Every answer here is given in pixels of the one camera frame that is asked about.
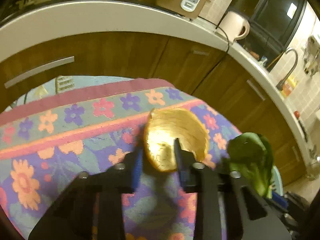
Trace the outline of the yellow dish soap bottle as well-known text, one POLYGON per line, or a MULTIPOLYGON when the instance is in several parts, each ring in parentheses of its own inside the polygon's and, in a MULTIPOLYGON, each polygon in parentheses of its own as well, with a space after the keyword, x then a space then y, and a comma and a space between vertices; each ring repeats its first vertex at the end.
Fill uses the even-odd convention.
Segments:
POLYGON ((283 90, 281 91, 282 96, 287 98, 293 92, 296 85, 297 81, 293 77, 289 77, 283 85, 283 90))

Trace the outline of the white electric kettle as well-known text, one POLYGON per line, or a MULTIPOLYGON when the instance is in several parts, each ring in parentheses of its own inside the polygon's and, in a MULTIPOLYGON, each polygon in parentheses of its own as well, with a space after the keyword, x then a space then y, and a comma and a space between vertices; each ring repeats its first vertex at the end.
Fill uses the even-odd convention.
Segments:
POLYGON ((236 12, 229 11, 218 25, 216 34, 221 37, 228 38, 233 43, 237 40, 244 39, 250 31, 248 20, 236 12))

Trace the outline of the red tomato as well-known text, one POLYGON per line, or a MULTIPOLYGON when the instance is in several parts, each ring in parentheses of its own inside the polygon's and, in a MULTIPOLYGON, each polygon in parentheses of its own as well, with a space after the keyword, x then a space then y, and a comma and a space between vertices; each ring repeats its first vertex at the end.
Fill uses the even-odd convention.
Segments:
POLYGON ((300 113, 299 113, 299 111, 295 111, 295 112, 294 112, 294 115, 295 115, 295 117, 296 117, 297 119, 300 118, 300 113))

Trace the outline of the floral tablecloth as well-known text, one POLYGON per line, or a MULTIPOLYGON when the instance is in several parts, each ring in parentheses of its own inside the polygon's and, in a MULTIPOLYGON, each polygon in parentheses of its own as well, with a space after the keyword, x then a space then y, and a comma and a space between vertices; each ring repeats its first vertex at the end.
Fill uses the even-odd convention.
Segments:
MULTIPOLYGON (((104 172, 133 151, 154 108, 185 108, 198 117, 209 136, 204 163, 212 168, 241 134, 165 80, 100 83, 1 113, 1 208, 22 239, 79 172, 104 172)), ((122 196, 126 239, 193 239, 196 194, 182 191, 177 173, 149 164, 137 192, 122 196)))

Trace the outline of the light blue plastic basket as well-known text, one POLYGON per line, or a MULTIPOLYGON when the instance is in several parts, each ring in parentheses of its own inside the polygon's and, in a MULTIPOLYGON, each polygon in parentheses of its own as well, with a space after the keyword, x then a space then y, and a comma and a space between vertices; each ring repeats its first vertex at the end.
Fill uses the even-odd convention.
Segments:
POLYGON ((272 179, 271 179, 272 190, 276 192, 278 195, 283 196, 283 184, 279 170, 276 166, 272 168, 272 179))

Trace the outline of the green leafy vegetable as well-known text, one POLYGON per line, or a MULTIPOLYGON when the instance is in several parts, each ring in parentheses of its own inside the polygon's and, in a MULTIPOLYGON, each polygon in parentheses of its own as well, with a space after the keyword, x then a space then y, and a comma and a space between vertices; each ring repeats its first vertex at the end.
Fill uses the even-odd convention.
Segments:
POLYGON ((227 153, 231 171, 239 172, 261 197, 271 196, 274 158, 265 136, 242 133, 228 142, 227 153))

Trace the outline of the dark window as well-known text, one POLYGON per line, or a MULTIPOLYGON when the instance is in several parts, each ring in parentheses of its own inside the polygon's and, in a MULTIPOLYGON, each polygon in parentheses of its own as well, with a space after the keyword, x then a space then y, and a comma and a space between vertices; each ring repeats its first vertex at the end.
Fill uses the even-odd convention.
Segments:
POLYGON ((305 8, 306 0, 232 0, 228 10, 249 22, 249 34, 239 43, 272 61, 291 42, 305 8))

